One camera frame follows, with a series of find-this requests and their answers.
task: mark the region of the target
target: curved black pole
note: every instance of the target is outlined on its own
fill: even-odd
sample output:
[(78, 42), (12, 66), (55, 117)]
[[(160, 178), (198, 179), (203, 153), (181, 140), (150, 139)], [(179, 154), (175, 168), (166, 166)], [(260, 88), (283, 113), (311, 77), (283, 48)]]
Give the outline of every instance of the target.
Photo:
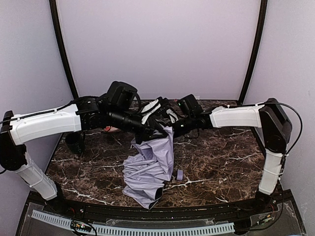
[(262, 30), (264, 28), (265, 17), (266, 17), (266, 12), (267, 12), (267, 2), (268, 2), (268, 0), (261, 0), (261, 3), (260, 3), (258, 24), (257, 24), (254, 44), (252, 47), (252, 55), (251, 55), (250, 63), (249, 63), (248, 68), (247, 68), (247, 72), (246, 72), (245, 80), (243, 83), (241, 95), (238, 99), (239, 104), (243, 104), (245, 97), (246, 97), (246, 93), (247, 93), (248, 88), (250, 86), (252, 73), (254, 71), (254, 67), (255, 67), (255, 63), (256, 63), (256, 59), (257, 59), (257, 55), (258, 55), (259, 45), (260, 45), (261, 36), (262, 36)]
[(65, 52), (65, 47), (64, 47), (64, 43), (63, 43), (63, 35), (61, 32), (56, 0), (49, 0), (49, 4), (50, 4), (51, 17), (53, 19), (57, 44), (58, 44), (58, 48), (59, 48), (59, 53), (61, 56), (61, 60), (63, 62), (63, 68), (64, 68), (65, 75), (66, 75), (67, 80), (68, 80), (68, 84), (69, 84), (72, 96), (75, 99), (75, 98), (78, 98), (79, 95), (78, 95), (78, 91), (77, 91), (75, 84), (74, 84), (74, 80), (73, 80), (72, 73), (70, 70), (68, 57), (67, 57), (67, 54)]

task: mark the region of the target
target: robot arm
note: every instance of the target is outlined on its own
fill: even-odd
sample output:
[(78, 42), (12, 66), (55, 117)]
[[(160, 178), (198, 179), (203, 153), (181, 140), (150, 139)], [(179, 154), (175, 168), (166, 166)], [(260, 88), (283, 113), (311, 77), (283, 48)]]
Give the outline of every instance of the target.
[(243, 107), (216, 107), (203, 111), (191, 94), (179, 101), (186, 117), (179, 119), (169, 101), (161, 97), (141, 110), (129, 110), (137, 89), (113, 82), (108, 92), (100, 97), (82, 97), (66, 106), (27, 115), (6, 112), (0, 131), (0, 164), (15, 171), (30, 187), (35, 188), (47, 201), (62, 198), (62, 191), (32, 161), (25, 142), (63, 132), (77, 132), (113, 126), (135, 134), (136, 142), (165, 137), (157, 116), (168, 117), (174, 137), (196, 128), (212, 129), (225, 126), (251, 126), (262, 128), (266, 148), (266, 162), (256, 198), (270, 196), (281, 175), (283, 159), (292, 124), (280, 106), (255, 105)]

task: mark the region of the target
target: crumpled cloth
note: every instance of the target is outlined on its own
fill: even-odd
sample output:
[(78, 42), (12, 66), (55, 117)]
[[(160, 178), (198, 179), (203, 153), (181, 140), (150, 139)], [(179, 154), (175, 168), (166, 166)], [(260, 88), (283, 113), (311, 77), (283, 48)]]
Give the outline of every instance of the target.
[(139, 154), (124, 161), (123, 193), (141, 206), (151, 209), (161, 198), (165, 181), (170, 181), (174, 167), (173, 128), (165, 127), (166, 138), (131, 144)]

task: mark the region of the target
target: lavender wall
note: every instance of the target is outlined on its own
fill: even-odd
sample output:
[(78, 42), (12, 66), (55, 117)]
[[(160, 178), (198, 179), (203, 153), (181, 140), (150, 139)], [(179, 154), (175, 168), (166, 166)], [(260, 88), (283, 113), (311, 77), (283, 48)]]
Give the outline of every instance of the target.
[[(301, 114), (301, 141), (286, 162), (285, 188), (291, 188), (308, 235), (315, 235), (315, 1), (269, 1), (257, 64), (246, 103), (275, 97)], [(292, 141), (299, 131), (292, 112)]]
[[(71, 100), (49, 2), (1, 1), (0, 13), (0, 116), (8, 110), (24, 114)], [(57, 135), (27, 143), (28, 152), (43, 170), (58, 138)], [(12, 236), (29, 187), (14, 173), (6, 172), (0, 176), (0, 190), (0, 234)]]
[(142, 98), (238, 99), (260, 1), (59, 0), (65, 46), (79, 94), (113, 80)]

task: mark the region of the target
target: marble table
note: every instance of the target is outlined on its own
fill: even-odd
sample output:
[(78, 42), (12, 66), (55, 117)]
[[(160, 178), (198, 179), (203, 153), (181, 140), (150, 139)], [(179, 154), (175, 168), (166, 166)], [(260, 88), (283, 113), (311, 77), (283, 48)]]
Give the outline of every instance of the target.
[[(199, 101), (203, 108), (234, 101)], [(61, 139), (47, 174), (57, 181), (67, 199), (87, 203), (139, 207), (122, 193), (125, 187), (123, 162), (137, 151), (130, 148), (133, 135), (86, 132), (86, 150), (72, 154)], [(198, 139), (174, 139), (174, 173), (155, 207), (190, 207), (253, 198), (264, 165), (258, 144), (249, 127), (201, 130)], [(177, 170), (184, 179), (176, 180)]]

